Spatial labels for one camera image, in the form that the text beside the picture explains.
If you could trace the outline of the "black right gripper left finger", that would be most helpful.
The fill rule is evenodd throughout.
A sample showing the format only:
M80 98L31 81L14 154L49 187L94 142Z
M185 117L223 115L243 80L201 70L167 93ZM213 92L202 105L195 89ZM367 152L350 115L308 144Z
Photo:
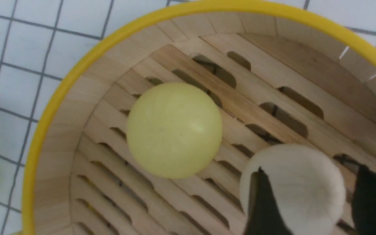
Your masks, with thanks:
M247 197L245 235L291 235L280 214L268 175L262 168L252 173Z

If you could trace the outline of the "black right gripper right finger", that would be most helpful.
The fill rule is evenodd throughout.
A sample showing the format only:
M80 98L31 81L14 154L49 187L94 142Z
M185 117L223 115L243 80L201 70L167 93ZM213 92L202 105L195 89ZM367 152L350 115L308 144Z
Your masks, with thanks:
M352 219L360 235L376 235L376 173L361 165L351 202Z

